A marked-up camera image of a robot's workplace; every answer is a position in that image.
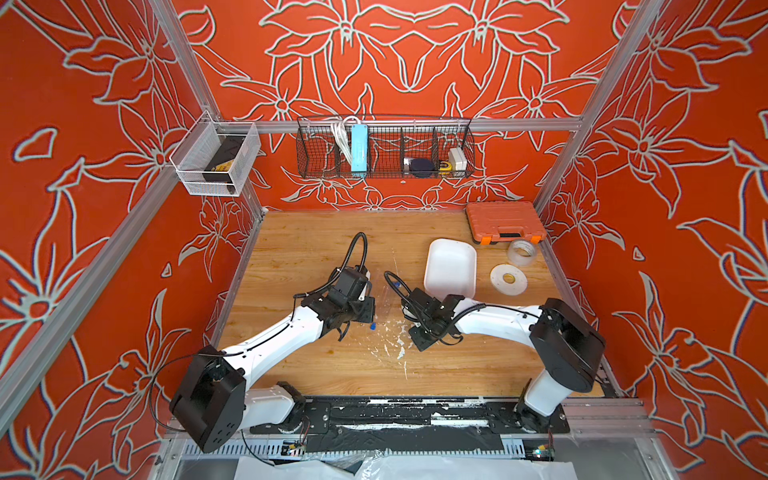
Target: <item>clear tape roll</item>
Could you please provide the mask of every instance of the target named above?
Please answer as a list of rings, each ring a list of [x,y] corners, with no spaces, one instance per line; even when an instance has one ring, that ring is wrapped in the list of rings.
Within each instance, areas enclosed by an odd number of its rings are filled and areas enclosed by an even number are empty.
[[[516,266],[503,263],[502,265],[494,266],[493,270],[491,270],[491,285],[505,295],[514,296],[520,295],[528,288],[528,279]]]
[[[536,260],[536,246],[526,240],[512,241],[507,249],[507,258],[514,265],[528,266]]]

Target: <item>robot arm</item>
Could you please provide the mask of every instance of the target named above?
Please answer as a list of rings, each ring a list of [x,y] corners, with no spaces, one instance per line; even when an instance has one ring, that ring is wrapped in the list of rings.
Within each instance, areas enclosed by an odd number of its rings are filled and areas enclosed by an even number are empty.
[[[417,322],[409,334],[423,351],[445,335],[481,333],[536,350],[545,369],[529,382],[515,408],[521,428],[545,432],[557,406],[572,392],[589,392],[605,350],[605,340],[562,300],[543,306],[486,305],[460,295],[442,302],[420,289],[411,291],[391,272],[387,283],[402,297],[406,318]],[[405,295],[393,282],[405,288]]]
[[[358,238],[363,238],[360,265],[346,266]],[[300,421],[303,397],[290,385],[250,389],[270,368],[307,343],[332,330],[339,341],[350,322],[371,323],[376,301],[368,296],[370,274],[364,263],[365,234],[358,233],[343,265],[329,281],[312,292],[301,293],[301,305],[262,333],[216,350],[205,346],[190,366],[170,402],[170,411],[204,453],[218,449],[235,431],[263,423]]]

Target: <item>wooden tabletop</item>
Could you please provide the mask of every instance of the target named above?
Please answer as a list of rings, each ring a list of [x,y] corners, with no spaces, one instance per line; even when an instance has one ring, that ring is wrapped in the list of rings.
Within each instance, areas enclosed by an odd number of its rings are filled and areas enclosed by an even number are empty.
[[[324,284],[341,265],[355,233],[368,236],[376,329],[353,323],[342,342],[331,332],[272,368],[256,384],[290,382],[306,395],[518,396],[543,365],[533,349],[490,336],[468,335],[456,346],[435,344],[425,352],[413,346],[411,323],[383,272],[396,272],[411,288],[423,288],[429,244],[438,238],[471,243],[463,212],[269,212],[237,292],[219,347],[256,335],[281,320],[293,294]],[[508,263],[506,245],[476,246],[475,299],[506,305],[541,305],[560,297],[539,253],[521,268],[528,288],[519,296],[498,292],[491,269]],[[350,264],[359,261],[358,242]],[[601,396],[599,388],[593,395]]]

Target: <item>orange toolbox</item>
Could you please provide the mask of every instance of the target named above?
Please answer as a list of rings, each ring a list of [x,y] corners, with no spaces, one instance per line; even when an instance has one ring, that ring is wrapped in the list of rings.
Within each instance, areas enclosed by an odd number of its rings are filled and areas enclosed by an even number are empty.
[[[470,202],[467,219],[472,240],[479,245],[513,240],[539,243],[547,236],[531,202]]]

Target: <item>wall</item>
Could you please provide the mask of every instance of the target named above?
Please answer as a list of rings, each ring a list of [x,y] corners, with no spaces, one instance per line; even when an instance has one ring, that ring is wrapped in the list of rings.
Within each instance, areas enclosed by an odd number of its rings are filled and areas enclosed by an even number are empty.
[[[174,0],[224,117],[338,113],[578,116],[636,2]],[[445,209],[533,200],[567,132],[476,136],[467,179],[302,179],[290,135],[251,180],[280,210]]]
[[[548,205],[681,478],[768,476],[768,6],[672,0]]]
[[[200,114],[144,0],[92,3],[0,8],[0,374]]]
[[[244,200],[180,184],[0,441],[0,478],[145,478],[180,361],[213,333],[253,226]]]
[[[0,372],[71,289],[199,115],[144,0],[0,6]],[[182,362],[212,333],[253,218],[181,185],[9,433],[0,478],[133,478]]]

